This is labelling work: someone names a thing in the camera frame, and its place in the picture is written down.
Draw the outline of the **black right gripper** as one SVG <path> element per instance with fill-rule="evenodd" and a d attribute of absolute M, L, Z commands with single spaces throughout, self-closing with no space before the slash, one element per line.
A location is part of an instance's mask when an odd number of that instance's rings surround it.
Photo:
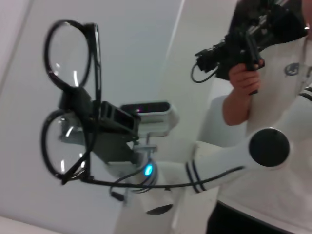
<path fill-rule="evenodd" d="M 107 101 L 100 104 L 100 88 L 95 87 L 95 100 L 83 87 L 63 87 L 58 108 L 71 110 L 80 116 L 99 116 L 99 126 L 105 133 L 97 135 L 93 153 L 105 164 L 110 162 L 138 163 L 138 154 L 127 144 L 139 139 L 141 118 Z"/>

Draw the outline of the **person hand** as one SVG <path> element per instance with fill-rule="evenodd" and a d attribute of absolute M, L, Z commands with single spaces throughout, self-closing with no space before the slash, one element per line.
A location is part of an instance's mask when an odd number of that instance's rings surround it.
<path fill-rule="evenodd" d="M 234 93 L 246 97 L 258 92 L 260 74 L 258 71 L 248 71 L 245 64 L 238 64 L 229 71 L 230 83 Z"/>

